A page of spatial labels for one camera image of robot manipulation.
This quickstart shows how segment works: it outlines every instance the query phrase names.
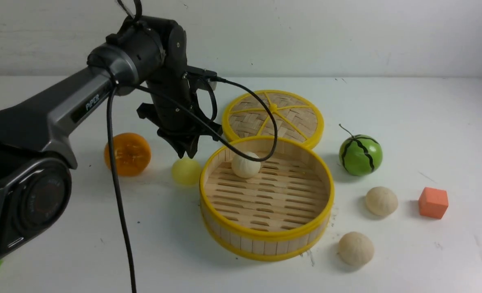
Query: yellow ball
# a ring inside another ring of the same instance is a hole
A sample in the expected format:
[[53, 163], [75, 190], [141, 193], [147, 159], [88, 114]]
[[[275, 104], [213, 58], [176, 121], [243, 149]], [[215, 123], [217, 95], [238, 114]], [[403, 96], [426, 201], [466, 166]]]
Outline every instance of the yellow ball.
[[182, 185], [194, 185], [199, 181], [202, 167], [198, 161], [184, 157], [174, 162], [171, 172], [175, 182]]

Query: orange foam block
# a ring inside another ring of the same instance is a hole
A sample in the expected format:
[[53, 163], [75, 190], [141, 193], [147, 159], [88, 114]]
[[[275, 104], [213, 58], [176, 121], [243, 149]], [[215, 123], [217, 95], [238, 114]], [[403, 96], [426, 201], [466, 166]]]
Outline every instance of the orange foam block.
[[447, 191], [441, 189], [425, 187], [418, 199], [420, 215], [426, 217], [442, 219], [448, 206]]

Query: woven bamboo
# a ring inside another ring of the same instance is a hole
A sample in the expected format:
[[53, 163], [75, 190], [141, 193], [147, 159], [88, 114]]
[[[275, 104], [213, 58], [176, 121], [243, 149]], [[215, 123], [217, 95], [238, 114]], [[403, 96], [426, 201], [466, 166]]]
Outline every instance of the woven bamboo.
[[[289, 92], [255, 92], [269, 107], [278, 126], [278, 136], [313, 148], [319, 143], [324, 122], [308, 100]], [[252, 136], [273, 136], [273, 124], [261, 103], [245, 94], [234, 100], [223, 115], [223, 130], [230, 141]]]
[[[262, 157], [272, 138], [233, 144]], [[327, 226], [334, 200], [333, 180], [321, 158], [280, 138], [259, 174], [244, 179], [230, 168], [234, 155], [221, 148], [202, 172], [201, 209], [210, 234], [228, 250], [262, 261], [291, 258], [311, 248]]]

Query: toy watermelon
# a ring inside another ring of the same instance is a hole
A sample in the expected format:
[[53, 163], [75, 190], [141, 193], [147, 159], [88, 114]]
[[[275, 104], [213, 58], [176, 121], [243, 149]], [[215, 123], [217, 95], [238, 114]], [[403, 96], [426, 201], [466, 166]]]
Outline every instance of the toy watermelon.
[[339, 160], [344, 169], [355, 176], [368, 175], [377, 170], [382, 164], [380, 144], [372, 137], [354, 136], [342, 125], [339, 126], [351, 135], [339, 149]]

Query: white table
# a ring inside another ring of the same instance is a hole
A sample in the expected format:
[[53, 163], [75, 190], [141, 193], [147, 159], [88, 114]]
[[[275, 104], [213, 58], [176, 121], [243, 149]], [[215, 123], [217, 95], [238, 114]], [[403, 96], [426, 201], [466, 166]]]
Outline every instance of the white table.
[[[0, 109], [60, 79], [0, 77]], [[323, 113], [325, 131], [314, 150], [336, 180], [330, 227], [311, 253], [282, 262], [260, 263], [226, 251], [205, 230], [196, 188], [171, 182], [176, 153], [152, 123], [136, 115], [150, 96], [117, 98], [114, 133], [137, 132], [153, 150], [142, 176], [121, 180], [139, 292], [482, 292], [482, 80], [233, 80], [253, 90], [295, 92]], [[242, 93], [218, 85], [220, 114]], [[205, 92], [200, 100], [209, 114]], [[338, 166], [338, 148], [348, 137], [339, 123], [382, 144], [378, 171], [357, 180]], [[130, 292], [111, 175], [103, 162], [105, 107], [70, 141], [79, 162], [70, 204], [52, 228], [5, 259], [0, 293]], [[203, 163], [220, 144], [208, 137], [200, 141], [196, 158]], [[398, 210], [380, 221], [362, 206], [362, 196], [374, 186], [390, 187], [399, 197]], [[418, 215], [416, 201], [425, 186], [448, 191], [442, 220]], [[340, 237], [353, 230], [375, 244], [375, 257], [358, 271], [336, 255]]]

